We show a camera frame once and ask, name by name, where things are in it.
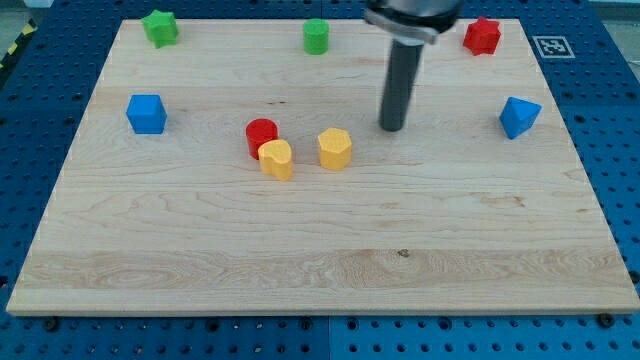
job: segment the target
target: wooden board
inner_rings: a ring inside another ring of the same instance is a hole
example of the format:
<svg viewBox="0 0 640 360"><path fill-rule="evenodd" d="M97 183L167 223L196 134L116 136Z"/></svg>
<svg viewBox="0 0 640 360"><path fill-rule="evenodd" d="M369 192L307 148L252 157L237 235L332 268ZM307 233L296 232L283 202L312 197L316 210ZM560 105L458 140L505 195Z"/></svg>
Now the wooden board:
<svg viewBox="0 0 640 360"><path fill-rule="evenodd" d="M332 21L179 21L153 48L125 21L67 156L8 310L15 315L573 314L639 301L516 20L495 56L468 21L426 46L407 127L378 128L390 37ZM159 93L161 136L134 135L130 95ZM543 105L506 139L508 96ZM249 157L269 117L290 182ZM353 161L318 165L347 129Z"/></svg>

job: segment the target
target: green block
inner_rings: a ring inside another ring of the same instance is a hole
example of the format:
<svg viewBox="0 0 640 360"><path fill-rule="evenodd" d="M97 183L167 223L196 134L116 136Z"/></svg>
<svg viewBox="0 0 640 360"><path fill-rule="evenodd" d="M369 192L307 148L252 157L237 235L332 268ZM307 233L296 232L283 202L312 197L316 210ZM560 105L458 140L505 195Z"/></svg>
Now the green block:
<svg viewBox="0 0 640 360"><path fill-rule="evenodd" d="M304 51L321 55L329 49L329 23L322 19L307 20L302 26Z"/></svg>
<svg viewBox="0 0 640 360"><path fill-rule="evenodd" d="M149 16L142 18L142 26L147 39L153 41L156 49L176 44L178 26L172 12L153 10Z"/></svg>

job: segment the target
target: yellow hexagonal prism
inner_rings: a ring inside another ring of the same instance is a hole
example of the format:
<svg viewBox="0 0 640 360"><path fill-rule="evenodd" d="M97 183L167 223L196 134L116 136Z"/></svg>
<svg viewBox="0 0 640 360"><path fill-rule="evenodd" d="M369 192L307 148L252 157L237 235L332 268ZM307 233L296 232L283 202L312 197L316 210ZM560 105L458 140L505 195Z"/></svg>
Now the yellow hexagonal prism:
<svg viewBox="0 0 640 360"><path fill-rule="evenodd" d="M318 135L320 166L340 171L351 162L351 137L342 129L329 128Z"/></svg>
<svg viewBox="0 0 640 360"><path fill-rule="evenodd" d="M291 146L285 140L271 140L258 149L260 170L273 175L280 181L287 181L293 176L293 155Z"/></svg>

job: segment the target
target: blue cube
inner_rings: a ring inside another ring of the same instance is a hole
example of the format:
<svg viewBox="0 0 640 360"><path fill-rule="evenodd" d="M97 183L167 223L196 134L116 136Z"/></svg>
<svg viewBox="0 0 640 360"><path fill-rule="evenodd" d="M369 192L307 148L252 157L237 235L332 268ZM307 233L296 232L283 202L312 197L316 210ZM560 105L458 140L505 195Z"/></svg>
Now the blue cube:
<svg viewBox="0 0 640 360"><path fill-rule="evenodd" d="M132 95L127 117L136 134L162 134L167 112L160 95Z"/></svg>
<svg viewBox="0 0 640 360"><path fill-rule="evenodd" d="M529 130L536 117L540 113L542 106L510 97L500 114L500 121L509 139L515 139L518 135Z"/></svg>

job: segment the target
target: green cylinder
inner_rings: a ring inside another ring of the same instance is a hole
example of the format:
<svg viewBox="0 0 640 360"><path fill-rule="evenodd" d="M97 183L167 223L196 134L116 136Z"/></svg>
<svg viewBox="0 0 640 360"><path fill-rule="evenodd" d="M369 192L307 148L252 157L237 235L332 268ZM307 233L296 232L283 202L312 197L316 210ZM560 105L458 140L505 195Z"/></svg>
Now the green cylinder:
<svg viewBox="0 0 640 360"><path fill-rule="evenodd" d="M329 23L322 19L310 19L302 26L304 51L321 55L329 49Z"/></svg>

